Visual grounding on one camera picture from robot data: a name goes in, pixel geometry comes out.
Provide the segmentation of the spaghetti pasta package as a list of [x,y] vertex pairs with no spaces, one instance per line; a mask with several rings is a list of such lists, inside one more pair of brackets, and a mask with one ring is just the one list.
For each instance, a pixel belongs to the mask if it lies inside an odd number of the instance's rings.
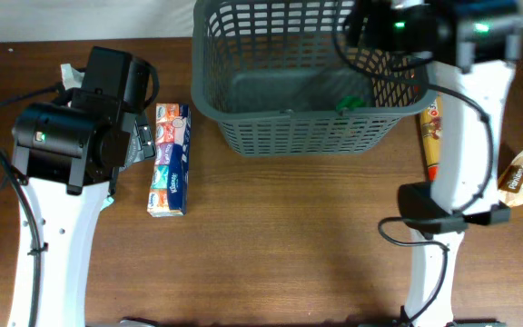
[[436,99],[419,113],[419,131],[428,178],[434,181],[439,170],[440,139],[442,136],[442,99]]

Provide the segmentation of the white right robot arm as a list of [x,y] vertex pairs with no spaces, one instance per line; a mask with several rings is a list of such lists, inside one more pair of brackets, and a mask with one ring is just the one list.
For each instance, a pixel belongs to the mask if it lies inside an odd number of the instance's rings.
[[383,75],[432,65],[443,98],[439,169],[430,183],[402,185],[398,220],[412,250],[401,326],[451,326],[459,247],[472,225],[504,223],[498,152],[508,91],[521,57],[523,16],[514,0],[358,1],[342,22],[348,45],[400,57]]

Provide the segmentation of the small green object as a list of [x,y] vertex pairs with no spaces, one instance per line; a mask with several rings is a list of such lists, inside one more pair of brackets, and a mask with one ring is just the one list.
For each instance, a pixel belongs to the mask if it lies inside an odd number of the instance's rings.
[[341,114],[346,111],[354,111],[358,108],[366,106],[366,102],[358,96],[345,96],[343,97],[335,107],[335,112]]

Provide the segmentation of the grey plastic mesh basket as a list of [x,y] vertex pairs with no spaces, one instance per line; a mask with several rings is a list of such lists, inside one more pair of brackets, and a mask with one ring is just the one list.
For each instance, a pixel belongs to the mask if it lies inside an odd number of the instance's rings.
[[[430,67],[383,79],[393,54],[350,48],[350,1],[198,0],[193,9],[192,100],[238,154],[360,154],[401,119],[425,110]],[[366,106],[335,112],[345,96]]]

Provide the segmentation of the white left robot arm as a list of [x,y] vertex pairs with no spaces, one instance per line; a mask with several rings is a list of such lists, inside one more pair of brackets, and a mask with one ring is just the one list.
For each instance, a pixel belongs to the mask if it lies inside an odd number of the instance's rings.
[[155,68],[96,46],[82,82],[29,104],[1,164],[19,202],[12,326],[82,326],[94,231],[119,174],[155,157],[146,108]]

